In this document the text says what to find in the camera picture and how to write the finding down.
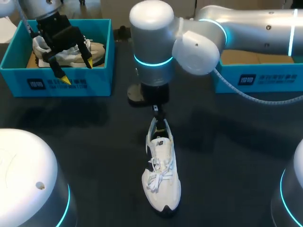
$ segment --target white shoelace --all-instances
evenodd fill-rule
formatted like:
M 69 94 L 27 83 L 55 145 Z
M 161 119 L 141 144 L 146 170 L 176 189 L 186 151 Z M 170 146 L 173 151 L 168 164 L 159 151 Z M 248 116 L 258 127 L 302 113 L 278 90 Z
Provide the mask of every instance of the white shoelace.
M 85 45 L 86 45 L 86 47 L 87 47 L 87 49 L 90 51 L 90 42 L 91 41 L 93 41 L 92 39 L 86 39 L 86 37 L 84 36 L 84 39 L 85 39 Z M 77 51 L 79 51 L 79 48 L 78 48 L 78 45 L 75 45 L 74 47 L 72 47 L 73 48 L 73 50 L 75 51 L 75 52 L 77 52 Z
M 152 158 L 150 160 L 153 168 L 153 172 L 150 174 L 150 177 L 147 182 L 147 189 L 151 190 L 151 192 L 157 192 L 162 180 L 172 179 L 173 174 L 170 172 L 173 166 L 174 157 L 169 161 L 168 159 L 164 161 L 165 170 L 160 172 L 161 163 L 158 158 Z

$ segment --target white sneaker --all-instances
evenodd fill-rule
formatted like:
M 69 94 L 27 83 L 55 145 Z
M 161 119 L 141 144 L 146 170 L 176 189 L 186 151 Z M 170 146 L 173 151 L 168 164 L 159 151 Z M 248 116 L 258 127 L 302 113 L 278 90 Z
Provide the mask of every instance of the white sneaker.
M 103 56 L 105 55 L 105 49 L 102 44 L 93 43 L 91 41 L 92 40 L 85 39 L 85 44 L 92 55 L 93 66 L 98 66 L 104 63 Z M 33 39 L 33 50 L 36 57 L 39 59 L 37 63 L 38 66 L 40 68 L 50 67 L 49 63 L 43 61 L 42 54 L 45 52 L 50 52 L 51 48 L 49 48 L 42 36 L 37 36 Z M 70 66 L 74 68 L 86 67 L 77 45 L 56 54 L 56 59 L 61 66 Z
M 156 119 L 146 136 L 147 167 L 142 175 L 145 195 L 161 214 L 171 214 L 179 205 L 181 183 L 177 173 L 174 140 L 166 120 L 166 130 L 157 131 Z

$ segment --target table surface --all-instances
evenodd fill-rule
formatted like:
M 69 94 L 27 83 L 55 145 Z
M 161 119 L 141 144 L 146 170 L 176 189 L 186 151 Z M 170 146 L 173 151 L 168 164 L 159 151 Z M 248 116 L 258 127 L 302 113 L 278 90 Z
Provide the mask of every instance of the table surface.
M 0 60 L 6 48 L 0 45 Z M 272 107 L 216 95 L 209 76 L 177 66 L 165 109 L 182 196 L 176 215 L 164 219 L 142 188 L 152 112 L 127 102 L 137 81 L 128 43 L 117 43 L 114 81 L 111 97 L 14 98 L 0 78 L 0 127 L 30 131 L 53 149 L 76 197 L 79 227 L 271 226 L 271 195 L 303 138 L 303 103 Z

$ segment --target new balance logo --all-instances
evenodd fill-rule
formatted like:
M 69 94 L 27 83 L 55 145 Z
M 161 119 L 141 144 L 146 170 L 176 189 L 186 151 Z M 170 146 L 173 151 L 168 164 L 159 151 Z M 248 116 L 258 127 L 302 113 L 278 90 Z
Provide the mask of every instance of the new balance logo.
M 161 146 L 161 145 L 163 145 L 163 141 L 158 141 L 158 142 L 156 143 L 156 146 Z

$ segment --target blue led ring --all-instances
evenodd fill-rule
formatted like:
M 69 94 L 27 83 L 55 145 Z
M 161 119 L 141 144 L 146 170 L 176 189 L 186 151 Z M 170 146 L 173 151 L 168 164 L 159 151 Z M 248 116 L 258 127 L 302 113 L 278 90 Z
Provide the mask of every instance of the blue led ring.
M 285 206 L 285 209 L 287 210 L 288 214 L 289 214 L 290 217 L 295 221 L 295 223 L 297 223 L 297 225 L 298 225 L 299 227 L 303 227 L 303 226 L 300 224 L 300 222 L 298 222 L 297 219 L 295 219 L 295 217 L 292 215 L 292 213 L 290 212 L 290 210 L 288 209 L 288 207 L 287 207 L 287 205 L 286 205 L 286 203 L 285 203 L 285 201 L 284 201 L 283 193 L 282 193 L 282 179 L 283 179 L 284 173 L 285 173 L 285 170 L 284 170 L 284 172 L 283 172 L 283 174 L 282 174 L 282 176 L 281 176 L 281 180 L 280 180 L 280 193 L 281 193 L 282 202 L 283 202 L 283 204 L 284 204 L 284 206 Z
M 66 214 L 67 214 L 68 207 L 70 206 L 71 192 L 70 192 L 70 186 L 69 186 L 69 185 L 67 185 L 67 186 L 68 186 L 68 201 L 67 201 L 66 209 L 65 209 L 65 212 L 64 212 L 64 214 L 63 214 L 61 220 L 60 220 L 59 223 L 56 225 L 56 227 L 59 227 L 59 226 L 62 224 L 62 222 L 63 222 L 63 220 L 64 220 L 64 218 L 65 218 L 65 216 L 66 216 Z
M 221 28 L 221 30 L 224 32 L 224 35 L 225 35 L 225 45 L 226 45 L 226 43 L 227 43 L 227 34 L 226 34 L 225 29 L 222 27 L 222 25 L 220 25 L 217 21 L 214 21 L 214 20 L 211 20 L 211 19 L 200 19 L 199 21 L 207 21 L 207 22 L 213 23 L 213 24 L 217 25 L 219 28 Z
M 136 61 L 139 62 L 140 64 L 145 65 L 145 66 L 150 66 L 150 67 L 157 67 L 157 66 L 165 65 L 165 64 L 169 63 L 169 62 L 173 59 L 173 57 L 171 57 L 171 58 L 169 58 L 167 61 L 162 62 L 162 63 L 158 63 L 158 64 L 148 64 L 148 63 L 145 63 L 145 62 L 140 61 L 139 59 L 137 59 L 135 55 L 134 55 L 134 58 L 135 58 Z

